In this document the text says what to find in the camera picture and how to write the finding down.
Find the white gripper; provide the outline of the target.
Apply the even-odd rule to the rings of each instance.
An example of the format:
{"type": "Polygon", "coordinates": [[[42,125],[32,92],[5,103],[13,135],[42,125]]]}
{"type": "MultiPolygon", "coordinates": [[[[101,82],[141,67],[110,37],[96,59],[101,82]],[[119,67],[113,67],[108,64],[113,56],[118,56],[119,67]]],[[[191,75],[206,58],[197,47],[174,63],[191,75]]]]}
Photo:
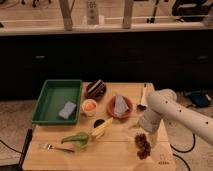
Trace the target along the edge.
{"type": "Polygon", "coordinates": [[[162,120],[162,115],[147,108],[142,116],[139,118],[139,125],[150,134],[151,146],[154,148],[157,144],[158,133],[156,132],[159,128],[160,122],[162,120]]]}

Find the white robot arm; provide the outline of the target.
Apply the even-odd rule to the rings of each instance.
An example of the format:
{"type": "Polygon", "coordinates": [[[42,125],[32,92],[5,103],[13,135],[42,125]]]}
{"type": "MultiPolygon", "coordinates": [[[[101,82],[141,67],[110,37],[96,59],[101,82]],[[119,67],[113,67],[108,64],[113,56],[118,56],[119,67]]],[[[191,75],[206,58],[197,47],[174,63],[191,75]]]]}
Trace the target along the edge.
{"type": "Polygon", "coordinates": [[[173,90],[162,89],[150,93],[147,104],[147,109],[138,121],[146,132],[155,133],[162,118],[166,116],[181,123],[213,146],[213,118],[180,105],[173,90]]]}

